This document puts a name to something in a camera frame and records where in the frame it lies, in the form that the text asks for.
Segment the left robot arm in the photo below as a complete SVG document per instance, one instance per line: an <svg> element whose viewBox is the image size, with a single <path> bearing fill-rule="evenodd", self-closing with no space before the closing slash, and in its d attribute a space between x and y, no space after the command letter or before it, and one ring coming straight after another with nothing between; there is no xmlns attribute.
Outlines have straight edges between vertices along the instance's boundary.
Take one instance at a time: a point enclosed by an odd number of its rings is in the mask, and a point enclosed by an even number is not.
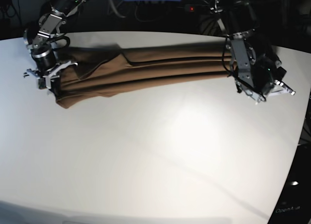
<svg viewBox="0 0 311 224"><path fill-rule="evenodd" d="M245 93L256 103L281 94L295 95L283 82L287 73L267 40L257 31L259 21L252 7L253 0L207 0L211 13L225 36L223 52L231 53L229 66L237 92Z"/></svg>

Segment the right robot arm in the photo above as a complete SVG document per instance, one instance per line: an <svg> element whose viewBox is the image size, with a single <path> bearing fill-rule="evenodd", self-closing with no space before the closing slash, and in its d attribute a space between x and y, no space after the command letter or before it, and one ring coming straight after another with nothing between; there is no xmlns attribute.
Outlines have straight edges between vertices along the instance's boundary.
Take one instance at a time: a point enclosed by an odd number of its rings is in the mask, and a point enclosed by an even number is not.
<svg viewBox="0 0 311 224"><path fill-rule="evenodd" d="M24 32L24 43L35 69L27 69L23 76L35 77L38 89L46 89L57 94L60 73L70 66L77 66L74 60L60 60L57 52L70 45L70 38L60 33L60 27L68 18L78 13L80 6L89 0L50 0L51 10L43 14L34 27Z"/></svg>

